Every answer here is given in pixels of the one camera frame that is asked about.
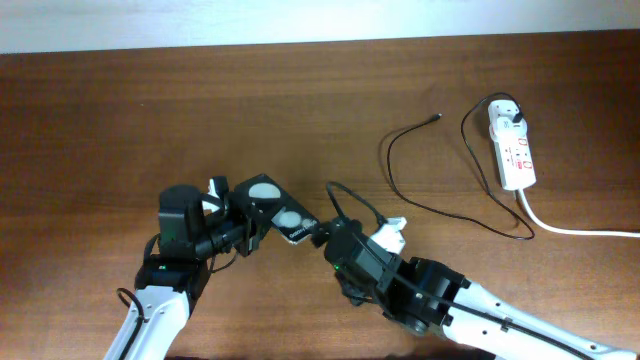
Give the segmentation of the black smartphone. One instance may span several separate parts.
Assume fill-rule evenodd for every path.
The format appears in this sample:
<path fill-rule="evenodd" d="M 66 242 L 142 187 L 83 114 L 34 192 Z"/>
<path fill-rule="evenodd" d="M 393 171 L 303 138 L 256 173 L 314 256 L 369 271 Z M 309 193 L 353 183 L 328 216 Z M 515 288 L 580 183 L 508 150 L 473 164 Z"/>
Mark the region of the black smartphone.
<path fill-rule="evenodd" d="M 232 198 L 256 225 L 276 229 L 292 245 L 303 242 L 320 224 L 314 215 L 266 174 L 238 184 Z"/>

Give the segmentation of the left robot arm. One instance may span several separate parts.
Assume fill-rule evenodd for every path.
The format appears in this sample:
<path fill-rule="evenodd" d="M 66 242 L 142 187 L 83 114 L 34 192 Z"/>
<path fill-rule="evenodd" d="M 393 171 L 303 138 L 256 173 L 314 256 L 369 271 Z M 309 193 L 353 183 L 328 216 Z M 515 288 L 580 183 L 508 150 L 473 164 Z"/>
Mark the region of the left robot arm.
<path fill-rule="evenodd" d="M 266 181 L 228 188 L 224 177 L 206 192 L 175 185 L 159 195 L 159 233 L 146 244 L 134 288 L 116 294 L 127 316 L 105 357 L 162 359 L 191 318 L 215 259 L 249 256 L 272 227 L 283 192 Z"/>

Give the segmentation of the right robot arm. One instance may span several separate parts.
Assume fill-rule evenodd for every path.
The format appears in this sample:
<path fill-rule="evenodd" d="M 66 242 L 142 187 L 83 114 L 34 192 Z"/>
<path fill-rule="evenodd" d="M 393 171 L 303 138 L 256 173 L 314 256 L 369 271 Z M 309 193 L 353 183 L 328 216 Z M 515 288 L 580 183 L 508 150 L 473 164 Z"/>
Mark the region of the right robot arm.
<path fill-rule="evenodd" d="M 314 230 L 314 246 L 323 248 L 353 305 L 374 304 L 416 336 L 433 333 L 493 359 L 638 358 L 521 311 L 440 262 L 404 260 L 405 225 L 403 217 L 388 218 L 366 235 L 360 222 L 336 218 Z"/>

